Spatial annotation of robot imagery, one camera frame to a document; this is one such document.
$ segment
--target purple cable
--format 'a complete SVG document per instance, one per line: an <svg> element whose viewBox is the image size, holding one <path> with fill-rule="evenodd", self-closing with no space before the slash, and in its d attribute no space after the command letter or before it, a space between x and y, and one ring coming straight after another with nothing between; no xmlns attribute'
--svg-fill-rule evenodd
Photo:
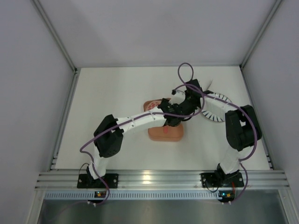
<svg viewBox="0 0 299 224"><path fill-rule="evenodd" d="M239 106L237 106L237 105L235 105L233 103L228 103L227 101L225 101L223 99L214 98L214 97L206 95L206 94L205 94L205 97L208 97L208 98L211 98L211 99L216 99L216 100L221 101L221 102L223 102L225 104L231 105L231 106L235 107L236 109L238 109L239 111L241 111L242 114L246 117L246 119L250 123L251 128L253 130L254 144L253 144L253 148L252 148L252 151L250 152L250 154L248 156L246 156L245 158L239 159L239 161L241 162L241 161L245 161L245 160L249 159L253 155L253 153L256 151L256 147L257 147L257 132L256 132L256 128L255 128L252 120L250 119L250 117L247 115L247 113L244 110L242 110L242 108L240 108Z"/></svg>
<svg viewBox="0 0 299 224"><path fill-rule="evenodd" d="M153 112L152 114L154 114L154 115L156 115L156 114L159 114L159 115L166 115L166 116L172 116L172 117L178 117L178 118L189 118L189 117L194 117L194 116L198 115L199 113L201 113L201 111L203 110L203 107L204 107L204 105L205 105L205 101L204 101L204 93L203 93L198 87L196 87L195 85L192 85L192 84L186 84L186 83L184 83L184 85L185 85L185 86L188 86L189 88L192 88L195 92L197 92L197 93L199 93L199 94L202 95L202 97L203 97L202 107L201 107L201 109L200 109L198 112L196 112L196 113L194 113L194 114L192 114L192 115L177 115L177 114L163 113L163 112ZM137 119L143 118L143 117L145 117L145 116L149 116L149 115L151 115L150 112L149 112L149 113L142 114L142 115L140 115L140 116L137 116L137 117L134 118L134 120L137 120ZM122 125L128 124L128 123L130 123L130 122L132 122L132 120L124 121L124 122L122 122L122 123L120 123L120 124L118 124L118 125L115 125L115 126L109 128L109 129L107 129L107 130L101 132L100 134L98 134L97 136L95 136L94 138L92 138L92 139L90 139L88 142L86 142L86 143L80 148L80 152L81 152L81 153L87 154L87 155L89 155L89 157L91 158L91 160L92 160L92 164L93 164L93 171L94 171L94 173L96 174L96 176L103 182L103 184L105 185L105 187L106 187L106 189L107 189L107 192L108 192L106 198L105 198L101 203L99 203L99 204L97 204L97 205L103 204L103 203L109 198L109 196L110 196L110 188L109 188L109 186L107 185L107 183L103 180L103 178L101 178L100 175L98 174L98 172L97 172L97 170L96 170L96 168L95 168L95 166L94 166L94 158L93 158L93 155L92 155L90 152L84 151L84 148L86 148L90 143L94 142L94 141L97 140L99 137L103 136L104 134L106 134L106 133L108 133L108 132L110 132L110 131L112 131L112 130L114 130L114 129L116 129L116 128L122 126Z"/></svg>
<svg viewBox="0 0 299 224"><path fill-rule="evenodd" d="M179 77L179 79L182 81L183 84L180 85L180 86L178 86L176 89L178 89L178 88L180 88L180 87L182 87L182 86L186 86L186 88L189 88L189 89L191 89L191 90L193 90L193 91L199 93L199 94L202 96L202 99L203 99L201 109L200 109L198 112L196 112L196 113L194 113L194 114L192 114L192 115L186 115L186 116L185 116L185 115L176 115L176 114L171 114L171 113L163 113L163 112L154 112L154 113L152 113L152 114L154 114L154 115L155 115L155 114L159 114L159 115L167 115L167 116L173 116L173 117L179 117L179 118L189 118L189 117L194 117L194 116L198 115L199 113L201 113L201 111L203 110L204 105L205 105L205 97L213 98L213 99L219 100L219 101L221 101L221 102L227 104L227 101L222 100L222 99L220 99L220 98L214 98L214 97L212 97L212 96L206 95L206 94L204 94L204 93L203 93L197 86L192 85L192 84L187 84L186 82L184 82L184 80L182 79L182 77L181 77L181 75L180 75L180 72L179 72L179 71L180 71L180 68L181 68L184 64L190 66L190 68L191 68L191 70L192 70L192 77L191 77L191 79L193 79L193 75L194 75L194 69L193 69L193 67L192 67L189 63L182 63L182 64L180 64L179 67L178 67L178 77ZM233 107L235 107L235 108L237 108L238 110L240 110L240 111L244 114L244 116L245 116L245 117L247 118L247 120L249 121L249 123L250 123L250 125L251 125L251 127L252 127L252 129L253 129L253 132L254 132L255 142L254 142L253 150L252 150L252 152L251 152L246 158L240 159L239 161L241 162L241 161L244 161L244 160L249 159L249 158L253 155L253 153L255 152L255 150L256 150L256 143L257 143L257 133L256 133L256 130L255 130L255 128L254 128L253 122L251 121L250 117L245 113L245 111L242 110L242 109L241 109L240 107L238 107L237 105L234 105L234 104L232 104L232 103L228 103L228 104L231 105L231 106L233 106ZM145 113L145 114L142 114L142 115L140 115L140 116L134 118L134 120L137 120L137 119L143 118L143 117L145 117L145 116L149 116L149 115L151 115L151 113ZM112 131L112 130L114 130L114 129L116 129L116 128L122 126L122 125L128 124L128 123L130 123L130 122L131 122L131 120L127 120L127 121L125 121L125 122L122 122L121 124L115 125L115 126L109 128L109 129L103 131L102 133L98 134L98 135L95 136L94 138L90 139L87 143L85 143L85 144L80 148L80 152L81 152L81 153L87 154L87 155L89 155L89 157L91 158L92 163L93 163L93 171L95 172L96 176L103 182L103 184L105 185L105 187L106 187L106 189L107 189L107 192L108 192L106 198L105 198L101 203L99 203L99 204L97 204L97 205L101 205L101 204L103 204L103 203L109 198L109 196L110 196L110 188L109 188L109 186L107 185L107 183L103 180L103 178L101 178L100 175L98 174L98 172L96 171L95 166L94 166L94 158L93 158L93 155L92 155L91 153L87 152L87 151L84 151L84 148L87 147L90 143L94 142L94 141L95 141L96 139L98 139L99 137L101 137L102 135L104 135L104 134L106 134L106 133L108 133L108 132L110 132L110 131ZM236 199L240 198L240 196L244 193L244 191L245 191L245 189L246 189L246 187L247 187L247 185L248 185L248 174L247 174L247 171L246 171L245 167L244 167L241 163L240 163L240 165L241 165L241 167L242 167L242 168L244 169L244 171L245 171L245 175L246 175L246 183L245 183L245 185L244 185L243 190L241 191L241 193L239 194L239 196L238 196ZM72 205L70 205L70 206L68 206L67 208L63 209L57 216L59 216L61 213L63 213L63 212L64 212L65 210L67 210L69 207L71 207L71 206L73 206L73 205L76 205L76 204L78 204L78 203L82 203L82 202L76 202L76 203L73 203Z"/></svg>
<svg viewBox="0 0 299 224"><path fill-rule="evenodd" d="M182 86L186 86L186 87L188 87L189 89L195 91L191 86L189 86L189 84L187 84L186 82L184 82L184 80L183 80L182 77L181 77L181 74L180 74L179 71L180 71L180 68L182 67L182 65L184 65L184 64L187 64L187 65L190 66L190 68L191 68L191 70L192 70L192 78L193 78L194 70L193 70L192 65L190 65L189 63L182 63L182 64L180 64L179 67L178 67L178 77L179 77L179 79L182 81L183 84L180 85L180 86L178 86L177 88L175 88L175 90L177 90L178 88L180 88L180 87L182 87ZM215 97L209 96L209 95L207 95L207 94L204 94L202 91L200 91L200 94L201 94L202 97L203 97L203 105L202 105L201 108L204 107L204 96L205 96L205 97L208 97L208 98L211 98L211 99L216 99L216 100L218 100L218 101L220 101L220 102L223 102L223 103L225 103L225 104L228 104L228 105L233 106L234 108L236 108L236 109L238 109L239 111L241 111L242 114L246 117L246 119L247 119L248 122L250 123L250 126L251 126L251 128L252 128L252 130L253 130L254 144L253 144L253 148L252 148L252 151L250 152L250 154L249 154L248 156L246 156L245 158L243 158L243 159L239 159L239 161L241 162L241 161L245 161L245 160L249 159L249 158L254 154L254 152L256 151L256 147L257 147L257 132L256 132L256 128L255 128L255 126L254 126L252 120L251 120L250 117L247 115L247 113L246 113L244 110L242 110L242 108L240 108L239 106L237 106L237 105L235 105L235 104L233 104L233 103L229 103L229 102L227 102L227 101L225 101L225 100L223 100L223 99L220 99L220 98L215 98Z"/></svg>

